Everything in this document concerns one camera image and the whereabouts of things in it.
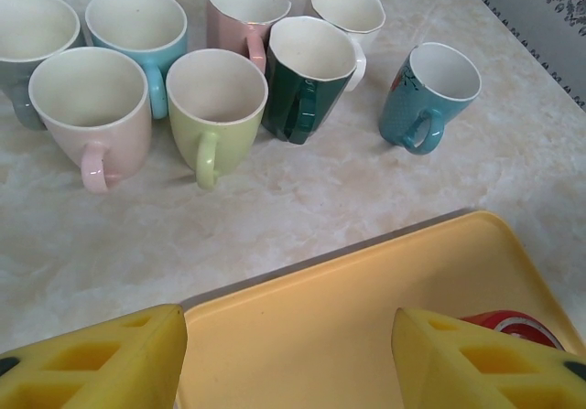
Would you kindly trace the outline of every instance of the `mug handle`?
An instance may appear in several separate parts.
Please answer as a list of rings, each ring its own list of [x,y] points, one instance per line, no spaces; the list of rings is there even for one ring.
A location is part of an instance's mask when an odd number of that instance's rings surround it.
[[[251,31],[246,36],[246,45],[248,46],[248,58],[260,69],[261,72],[265,73],[266,69],[266,53],[265,43],[263,39],[254,32]]]
[[[304,144],[313,130],[316,120],[316,84],[312,80],[303,80],[299,89],[297,105],[289,110],[283,133],[292,144]]]
[[[426,121],[429,121],[428,133],[421,144],[415,145],[413,139],[415,138],[418,128]],[[437,110],[424,110],[409,127],[401,139],[401,144],[409,153],[419,156],[427,155],[435,150],[436,146],[440,143],[444,128],[445,125],[440,112]]]
[[[15,109],[16,118],[29,130],[47,130],[28,96],[28,81],[21,81],[8,89],[7,94]]]
[[[148,94],[150,96],[150,108],[154,119],[163,119],[168,115],[167,91],[161,69],[156,64],[143,65],[143,70],[148,81]]]
[[[344,91],[353,91],[366,72],[366,56],[364,55],[363,48],[360,46],[360,43],[353,38],[350,38],[350,40],[352,41],[354,53],[356,54],[356,69],[354,70],[352,77],[350,77],[348,84],[346,84]]]
[[[218,135],[212,132],[203,132],[198,145],[198,159],[195,167],[195,178],[200,188],[213,189],[218,181],[215,170],[216,147]]]
[[[89,142],[83,149],[81,156],[81,180],[83,186],[94,194],[108,192],[106,176],[103,172],[103,156],[108,147],[99,142]]]

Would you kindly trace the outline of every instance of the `red can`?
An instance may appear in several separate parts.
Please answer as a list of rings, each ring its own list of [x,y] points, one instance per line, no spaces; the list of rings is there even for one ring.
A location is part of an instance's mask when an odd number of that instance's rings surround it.
[[[498,310],[481,315],[462,318],[466,322],[471,322],[482,327],[493,329],[504,334],[531,340],[551,348],[564,350],[559,340],[549,331],[545,325],[537,319],[518,311]]]

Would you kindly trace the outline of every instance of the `light pink mug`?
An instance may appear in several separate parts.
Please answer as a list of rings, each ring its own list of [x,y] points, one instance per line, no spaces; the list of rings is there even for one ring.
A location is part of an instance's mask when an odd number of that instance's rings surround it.
[[[28,93],[90,192],[107,192],[143,166],[151,136],[148,83],[126,55],[106,48],[66,50],[37,67]]]
[[[208,48],[244,55],[264,73],[269,29],[290,9],[290,0],[208,0]]]

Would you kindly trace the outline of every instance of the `ceramic mug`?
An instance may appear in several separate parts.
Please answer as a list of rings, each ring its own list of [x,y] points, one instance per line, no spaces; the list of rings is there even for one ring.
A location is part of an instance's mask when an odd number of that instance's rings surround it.
[[[244,55],[265,72],[268,31],[290,9],[290,0],[208,0],[208,48]]]
[[[305,14],[323,18],[343,29],[359,45],[356,73],[348,82],[346,91],[353,91],[364,75],[364,55],[386,21],[380,0],[307,0]]]
[[[94,46],[122,52],[145,71],[152,114],[168,114],[165,77],[187,53],[187,16],[176,0],[92,0],[85,20]]]
[[[223,49],[181,57],[167,76],[173,137],[198,185],[212,189],[248,155],[268,87],[255,64]]]
[[[268,44],[263,126],[282,141],[304,144],[355,70],[354,44],[343,31],[315,17],[284,18]]]
[[[446,124],[481,88],[479,71],[458,50],[431,42],[415,46],[386,98],[381,136],[409,153],[426,155],[440,143]]]
[[[62,0],[0,0],[0,11],[0,89],[21,124],[46,130],[28,98],[28,80],[44,59],[84,45],[80,19]]]
[[[61,52],[38,66],[29,94],[90,192],[106,192],[145,162],[152,124],[147,77],[126,55],[106,48]]]

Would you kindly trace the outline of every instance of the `yellow tray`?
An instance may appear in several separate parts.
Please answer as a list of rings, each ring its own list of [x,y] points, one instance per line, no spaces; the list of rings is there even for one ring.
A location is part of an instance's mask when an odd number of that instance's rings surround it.
[[[206,302],[185,314],[180,409],[400,408],[391,353],[398,307],[454,317],[518,310],[566,350],[586,354],[518,239],[493,214],[378,241],[225,296],[195,298]]]

